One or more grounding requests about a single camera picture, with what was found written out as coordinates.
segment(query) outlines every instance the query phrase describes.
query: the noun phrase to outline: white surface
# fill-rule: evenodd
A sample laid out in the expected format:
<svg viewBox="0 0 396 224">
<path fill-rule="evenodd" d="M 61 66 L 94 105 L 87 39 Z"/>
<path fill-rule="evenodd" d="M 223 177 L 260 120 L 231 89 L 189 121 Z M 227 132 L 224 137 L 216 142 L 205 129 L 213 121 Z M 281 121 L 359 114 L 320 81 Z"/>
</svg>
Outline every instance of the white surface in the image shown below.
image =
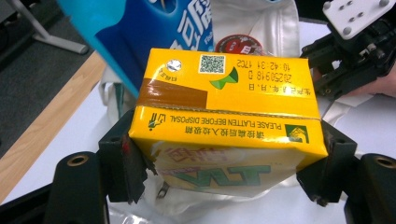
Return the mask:
<svg viewBox="0 0 396 224">
<path fill-rule="evenodd" d="M 327 34 L 324 25 L 301 23 L 301 46 Z M 319 99 L 321 111 L 327 102 Z M 336 123 L 336 127 L 358 142 L 363 152 L 377 152 L 396 158 L 394 139 L 396 132 L 396 99 L 375 96 L 361 105 L 350 108 Z M 15 199 L 51 182 L 56 163 L 78 151 L 95 151 L 97 142 L 110 128 L 106 108 L 102 105 L 97 88 L 92 91 L 64 128 L 50 143 L 26 173 L 6 201 Z M 172 223 L 172 218 L 162 217 L 144 202 L 132 206 L 116 204 L 119 209 L 134 211 L 152 223 Z M 258 200 L 245 203 L 207 203 L 190 209 L 185 216 L 194 217 L 183 223 L 337 223 L 345 222 L 343 203 L 322 208 L 310 202 L 300 187 L 273 189 Z"/>
<path fill-rule="evenodd" d="M 323 13 L 344 39 L 350 39 L 393 8 L 395 0 L 333 0 Z"/>
</svg>

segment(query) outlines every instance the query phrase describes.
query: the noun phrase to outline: barcode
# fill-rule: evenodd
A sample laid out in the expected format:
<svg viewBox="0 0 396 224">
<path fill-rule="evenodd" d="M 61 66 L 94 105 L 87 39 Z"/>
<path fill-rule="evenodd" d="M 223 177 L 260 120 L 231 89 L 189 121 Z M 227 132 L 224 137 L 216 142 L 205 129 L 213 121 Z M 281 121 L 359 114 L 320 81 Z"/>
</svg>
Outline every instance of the barcode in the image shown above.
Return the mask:
<svg viewBox="0 0 396 224">
<path fill-rule="evenodd" d="M 224 74 L 224 55 L 201 55 L 199 73 Z"/>
</svg>

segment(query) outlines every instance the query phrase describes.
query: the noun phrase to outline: brown stripe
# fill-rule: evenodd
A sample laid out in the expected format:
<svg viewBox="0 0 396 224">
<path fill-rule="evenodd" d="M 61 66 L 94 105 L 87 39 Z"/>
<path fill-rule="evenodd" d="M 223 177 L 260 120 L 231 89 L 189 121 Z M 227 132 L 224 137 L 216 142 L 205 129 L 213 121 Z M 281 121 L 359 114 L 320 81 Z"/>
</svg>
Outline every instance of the brown stripe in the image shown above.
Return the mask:
<svg viewBox="0 0 396 224">
<path fill-rule="evenodd" d="M 206 109 L 207 91 L 144 78 L 137 105 Z"/>
</svg>

